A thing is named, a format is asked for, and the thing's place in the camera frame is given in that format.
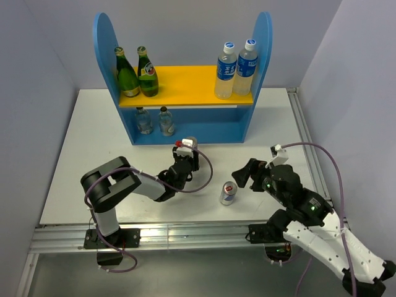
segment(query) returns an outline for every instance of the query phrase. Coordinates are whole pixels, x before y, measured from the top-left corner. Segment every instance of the soda can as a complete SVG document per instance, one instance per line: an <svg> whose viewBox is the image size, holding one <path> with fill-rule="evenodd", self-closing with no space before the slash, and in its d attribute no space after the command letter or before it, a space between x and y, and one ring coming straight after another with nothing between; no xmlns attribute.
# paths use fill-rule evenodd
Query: soda can
<svg viewBox="0 0 396 297"><path fill-rule="evenodd" d="M220 194L220 202L224 205L230 205L234 201L236 191L238 190L237 185L232 181L227 181Z"/></svg>

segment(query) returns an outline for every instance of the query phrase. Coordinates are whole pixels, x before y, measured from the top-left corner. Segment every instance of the cable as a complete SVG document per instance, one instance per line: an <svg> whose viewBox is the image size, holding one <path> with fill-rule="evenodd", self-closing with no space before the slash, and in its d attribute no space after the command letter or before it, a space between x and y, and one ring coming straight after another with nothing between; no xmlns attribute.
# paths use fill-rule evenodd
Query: cable
<svg viewBox="0 0 396 297"><path fill-rule="evenodd" d="M295 297L298 296L299 288L300 288L301 284L303 283L303 279L308 272L309 266L311 266L311 262L312 262L312 257L309 258L307 266L305 267L303 274L301 274L301 277L299 278L299 281L298 281L298 284L297 284L297 287L295 290Z"/></svg>
<svg viewBox="0 0 396 297"><path fill-rule="evenodd" d="M190 148L191 150L194 150L195 152L197 152L198 154L200 154L201 156L203 156L203 157L205 158L205 160L208 162L209 167L210 167L210 176L209 176L208 181L207 181L203 186L198 187L198 188L195 189L195 190L184 191L184 190L177 189L177 188L175 188L175 187L173 187L173 186L167 184L166 182L161 181L160 179L158 179L158 178L156 178L156 177L154 177L154 176L152 176L152 175L149 175L149 174L147 174L147 173L143 173L143 172L141 172L140 170L137 170L137 169L135 169L135 168L122 167L122 168L114 169L113 171L110 171L109 173L107 173L107 174L101 176L100 178L98 178L98 179L88 188L88 190L87 190L87 192L85 193L85 196L84 196L84 203L89 207L89 210L90 210L90 213L91 213L91 217L92 217L92 220L93 220L93 222L94 222L94 225L96 226L97 235L98 235L99 239L100 239L105 245L107 245L109 248L115 249L116 251L120 252L122 255L126 255L126 256L132 258L132 259L135 261L135 264L134 264L132 267L128 268L128 269L116 270L116 269L107 269L106 267L100 266L101 269L103 269L103 270L105 270L105 271L107 271L107 272L112 272L112 273L129 272L129 271L134 270L134 269L136 268L136 266L137 266L137 259L136 259L136 257L135 257L134 255L132 255L131 253L129 253L129 252L127 252L127 251L123 251L122 249L119 249L118 247L113 246L112 244L110 244L109 242L107 242L107 240L104 238L104 236L100 233L100 230L99 230L99 227L98 227L98 222L97 222L97 219L95 218L95 214L94 214L94 212L93 212L92 204L88 201L88 199L89 199L89 194L91 193L92 189L93 189L94 187L96 187L96 186L97 186L100 182L102 182L104 179L106 179L106 178L108 178L109 176L111 176L112 174L115 174L115 173L121 172L121 171L131 171L131 172L133 172L133 173L136 173L136 174L140 174L140 175L142 175L142 176L145 176L146 178L150 178L150 179L152 179L152 180L154 180L154 181L156 181L156 182L158 182L158 183L160 183L160 184L162 184L162 185L164 185L164 186L166 186L166 187L168 187L168 188L170 188L170 189L172 189L172 190L174 190L174 191L176 191L176 192L182 192L182 193L195 193L195 192L198 192L198 191L202 190L204 187L206 187L206 186L210 183L210 181L211 181L212 178L213 178L213 166L212 166L212 163L210 162L209 158L208 158L204 153L202 153L200 150L198 150L198 149L196 149L196 148L194 148L194 147L190 147L190 146L188 146L188 145L184 145L184 144L182 144L182 143L180 143L178 146L180 146L180 147L187 147L188 149Z"/></svg>
<svg viewBox="0 0 396 297"><path fill-rule="evenodd" d="M286 145L282 145L282 148L287 148L287 147L294 147L296 145L310 145L313 147L317 147L319 149L321 149L332 161L333 166L335 168L335 171L337 172L337 178L338 178L338 183L340 184L340 202L341 202L341 207L340 207L340 228L341 230L344 229L344 217L345 217L345 201L344 201L344 190L343 190L343 186L342 186L342 179L341 179L341 173L340 170L337 166L337 163L335 162L333 156L331 156L331 154L321 145L319 144L313 144L311 142L295 142L292 144L286 144ZM357 297L357 289L356 289L356 277L355 277L355 272L353 270L353 263L352 263L352 258L351 258L351 254L349 252L348 249L348 245L347 245L347 240L345 238L345 234L344 232L341 233L341 239L342 239L342 244L344 245L344 249L345 249L345 254L346 254L346 258L348 259L348 265L350 268L350 273L351 273L351 282L352 282L352 296L353 297Z"/></svg>

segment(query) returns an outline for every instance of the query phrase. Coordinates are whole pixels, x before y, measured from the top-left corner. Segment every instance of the white tabletop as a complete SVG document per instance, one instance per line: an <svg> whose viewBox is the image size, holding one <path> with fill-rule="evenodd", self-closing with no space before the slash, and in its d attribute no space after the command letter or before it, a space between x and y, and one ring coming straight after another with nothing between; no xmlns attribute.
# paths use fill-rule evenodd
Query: white tabletop
<svg viewBox="0 0 396 297"><path fill-rule="evenodd" d="M242 168L250 158L269 160L270 147L301 141L284 88L263 88L243 144L202 145L199 149L214 167L212 182L194 194L178 193L158 203L130 194L117 205L121 223L227 222L267 220L280 208L267 193L254 193L248 185L238 189L235 201L219 202L223 183L233 180L231 172ZM88 171L118 156L156 175L173 164L172 145L131 145L108 90L81 90L63 143L40 223L87 223L90 214L83 202L80 178ZM313 189L302 147L288 149L289 164L300 175L302 184ZM185 189L195 189L209 176L209 166L200 158L200 170Z"/></svg>

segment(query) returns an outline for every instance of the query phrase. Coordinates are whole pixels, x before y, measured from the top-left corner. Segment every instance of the clear plastic bottle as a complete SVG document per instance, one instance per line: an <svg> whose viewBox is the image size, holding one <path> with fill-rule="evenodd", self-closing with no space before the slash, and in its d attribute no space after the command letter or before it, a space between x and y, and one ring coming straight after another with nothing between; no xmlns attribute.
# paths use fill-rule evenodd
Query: clear plastic bottle
<svg viewBox="0 0 396 297"><path fill-rule="evenodd" d="M220 99L227 99L233 93L233 78L236 68L234 48L235 45L232 42L226 42L223 52L217 59L215 94Z"/></svg>
<svg viewBox="0 0 396 297"><path fill-rule="evenodd" d="M250 92L257 64L255 45L256 41L254 39L246 40L245 48L241 50L238 56L233 92L240 96L245 96Z"/></svg>
<svg viewBox="0 0 396 297"><path fill-rule="evenodd" d="M161 107L161 112L158 115L160 129L163 135L172 136L174 133L174 124L172 114L165 106Z"/></svg>
<svg viewBox="0 0 396 297"><path fill-rule="evenodd" d="M151 121L151 116L147 110L143 107L136 108L136 124L140 133L150 134L153 132L153 122Z"/></svg>

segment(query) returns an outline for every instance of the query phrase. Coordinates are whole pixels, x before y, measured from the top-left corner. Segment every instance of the green glass bottle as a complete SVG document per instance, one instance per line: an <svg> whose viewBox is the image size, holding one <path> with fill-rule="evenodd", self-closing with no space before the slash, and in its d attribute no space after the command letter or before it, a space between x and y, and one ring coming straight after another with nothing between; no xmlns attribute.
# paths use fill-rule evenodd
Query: green glass bottle
<svg viewBox="0 0 396 297"><path fill-rule="evenodd" d="M139 66L137 68L137 77L139 78L140 89L147 97L153 97L158 94L158 76L153 64L147 56L144 46L137 48L139 55Z"/></svg>
<svg viewBox="0 0 396 297"><path fill-rule="evenodd" d="M125 58L124 50L121 47L114 49L117 57L117 80L120 89L127 97L138 96L139 80L137 79L135 70Z"/></svg>

